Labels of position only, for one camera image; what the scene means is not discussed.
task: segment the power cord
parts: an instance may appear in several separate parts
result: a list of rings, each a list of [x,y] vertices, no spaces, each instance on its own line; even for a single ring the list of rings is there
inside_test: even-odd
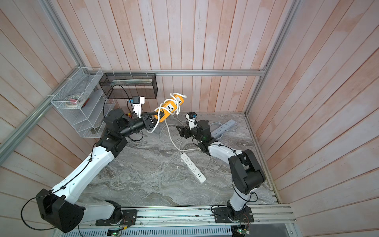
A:
[[[34,228],[34,227],[31,227],[30,225],[28,225],[28,224],[25,222],[25,220],[24,220],[24,218],[23,218],[23,216],[22,216],[22,211],[24,210],[25,206],[26,206],[31,200],[33,200],[33,199],[37,199],[37,198],[46,197],[46,196],[48,196],[48,195],[51,195],[51,194],[54,194],[54,193],[58,192],[59,190],[65,188],[67,184],[69,184],[71,181],[74,180],[74,178],[76,178],[78,175],[80,175],[80,173],[82,173],[83,170],[84,170],[84,169],[89,165],[89,163],[92,161],[92,154],[93,154],[93,149],[94,149],[95,145],[96,145],[96,143],[93,144],[93,146],[92,146],[91,157],[89,158],[88,163],[86,164],[86,166],[85,166],[85,167],[84,167],[84,168],[83,168],[83,169],[82,169],[77,175],[75,175],[75,177],[73,177],[70,181],[68,181],[65,185],[63,185],[63,186],[62,186],[61,188],[59,188],[57,191],[54,191],[54,192],[49,193],[49,194],[47,194],[47,195],[43,195],[43,196],[39,196],[39,197],[31,198],[31,199],[29,199],[29,200],[24,204],[24,206],[21,208],[21,213],[20,213],[20,215],[21,215],[21,220],[22,220],[22,222],[23,222],[27,227],[29,227],[30,229],[33,229],[33,230],[35,230],[35,231],[48,231],[48,230],[51,230],[51,229],[55,229],[55,228],[56,228],[56,227],[53,227],[53,228],[48,228],[48,229],[36,229],[36,228]]]

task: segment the mounting plate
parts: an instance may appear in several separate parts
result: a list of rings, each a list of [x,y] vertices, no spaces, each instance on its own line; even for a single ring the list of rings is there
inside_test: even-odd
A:
[[[121,210],[121,211],[122,211],[121,218],[125,220],[125,224],[124,224],[124,221],[121,220],[120,225],[133,226],[136,223],[137,210],[126,209],[126,210]],[[110,220],[97,220],[95,225],[96,226],[111,226]]]
[[[231,222],[229,219],[229,210],[227,207],[215,207],[213,208],[213,211],[215,213],[216,223],[230,223]],[[245,207],[245,209],[239,216],[234,217],[234,220],[238,220],[238,218],[240,218],[241,222],[245,222],[245,223],[254,222],[253,215],[251,215],[251,208],[249,207]]]

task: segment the black cable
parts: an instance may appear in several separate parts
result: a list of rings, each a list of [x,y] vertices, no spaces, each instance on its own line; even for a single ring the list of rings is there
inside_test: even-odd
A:
[[[120,86],[120,85],[113,85],[113,86],[111,87],[111,90],[110,90],[110,92],[109,92],[107,98],[109,98],[109,97],[111,96],[111,94],[112,94],[112,92],[113,92],[113,90],[114,90],[113,87],[115,87],[115,86]],[[125,93],[126,93],[128,99],[129,99],[129,102],[130,102],[130,104],[131,104],[132,101],[130,100],[130,97],[129,97],[128,93],[126,92],[125,88],[122,87],[122,86],[120,86],[120,87],[125,91]],[[105,102],[106,102],[106,99],[104,100],[104,105],[103,105],[103,116],[104,116],[104,118],[105,118],[105,112],[104,112]],[[127,104],[127,107],[128,107],[128,110],[129,110],[130,114],[132,115],[132,117],[134,117],[134,113],[132,113],[132,111],[131,111],[130,108],[129,108],[129,103]]]
[[[84,236],[80,233],[79,225],[78,225],[78,231],[79,231],[80,236],[81,236],[81,237],[84,237]]]
[[[43,195],[43,196],[39,196],[39,197],[31,198],[31,199],[29,199],[29,200],[24,204],[24,206],[21,208],[20,215],[21,215],[21,220],[22,220],[22,222],[24,222],[24,224],[25,224],[27,227],[29,227],[30,229],[36,230],[36,231],[47,231],[47,230],[51,230],[51,229],[55,229],[55,228],[56,228],[56,227],[48,228],[48,229],[36,229],[36,228],[33,228],[33,227],[31,227],[30,225],[28,225],[28,224],[25,222],[25,220],[24,220],[24,218],[23,218],[23,216],[22,216],[22,211],[24,210],[25,206],[26,206],[31,200],[33,200],[33,199],[37,199],[37,198],[46,197],[46,196],[48,196],[48,195],[51,195],[51,194],[54,194],[54,193],[58,192],[58,191],[61,190],[61,189],[66,188],[66,185],[69,184],[69,182],[71,182],[71,181],[72,181],[74,178],[76,178],[78,175],[80,175],[80,173],[83,172],[83,170],[84,170],[84,169],[89,165],[89,163],[92,161],[92,154],[93,154],[93,150],[94,150],[95,145],[96,145],[96,143],[93,144],[93,146],[92,146],[91,157],[89,158],[88,163],[86,164],[86,166],[85,166],[85,167],[84,167],[84,168],[83,168],[83,169],[82,169],[77,175],[75,175],[75,177],[73,177],[70,181],[68,181],[65,185],[63,185],[63,186],[62,186],[61,188],[59,188],[57,191],[54,191],[54,192],[52,192],[52,193],[49,193],[49,194],[46,194],[46,195]]]
[[[225,145],[214,144],[214,145],[210,145],[210,146],[225,146]],[[228,147],[228,146],[225,146],[225,147],[229,148],[230,150],[232,150],[232,151],[234,152],[235,155],[237,155],[236,150],[234,150],[234,149],[232,149],[232,148],[230,148],[230,147]]]
[[[132,140],[132,141],[141,141],[142,138],[143,138],[143,132],[142,132],[142,137],[141,137],[140,139],[138,139],[138,140],[134,140],[134,139],[130,138],[130,136],[128,136],[128,138],[129,138],[130,140]]]
[[[219,207],[219,208],[221,208],[219,205],[213,205],[213,206],[211,206],[211,212],[215,215],[215,213],[213,212],[213,207]]]
[[[234,188],[233,180],[232,180],[232,187],[233,187],[233,189],[234,189],[234,192],[238,195],[238,197],[240,197],[240,198],[241,198],[242,200],[244,200],[245,202],[256,202],[256,201],[258,201],[258,195],[257,195],[255,192],[250,193],[250,198],[251,198],[251,195],[252,195],[253,193],[257,196],[257,199],[256,199],[255,201],[249,201],[249,200],[246,200],[246,199],[244,199],[243,197],[241,197],[241,196],[237,193],[236,189]]]

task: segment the vent grille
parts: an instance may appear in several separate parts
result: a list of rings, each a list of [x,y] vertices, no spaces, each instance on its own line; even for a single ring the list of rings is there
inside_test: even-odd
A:
[[[81,234],[87,236],[106,236],[108,228],[104,229],[81,229]],[[159,236],[220,236],[232,235],[230,226],[178,226],[178,227],[142,227],[142,228],[128,228],[122,230],[121,236],[139,236],[139,237],[159,237]],[[80,236],[77,229],[63,233],[61,237],[78,237]]]

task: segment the marble table surface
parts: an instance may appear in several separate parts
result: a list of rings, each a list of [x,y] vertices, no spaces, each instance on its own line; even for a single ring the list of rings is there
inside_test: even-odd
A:
[[[184,120],[184,115],[181,113],[179,119]],[[256,155],[243,114],[198,114],[198,120],[202,119],[209,120],[209,123],[225,123],[233,119],[238,124],[237,130],[225,132],[220,141],[235,149],[250,149]],[[167,121],[179,125],[173,116]],[[211,131],[218,126],[212,125]],[[159,131],[164,128],[162,140],[168,142],[165,124],[161,123],[159,127]],[[128,139],[123,151],[86,187],[79,202],[111,199],[123,207],[225,205],[234,193],[229,165],[200,150],[186,152],[207,178],[201,184],[172,143],[160,141],[159,131],[157,128],[156,132],[149,134],[144,130],[144,137],[138,142]],[[170,126],[170,132],[174,141],[180,138],[175,126]],[[137,140],[141,135],[133,134],[131,137]],[[190,148],[196,147],[192,139],[187,139],[181,149]],[[256,190],[256,194],[258,201],[252,204],[277,203],[271,196],[267,181]]]

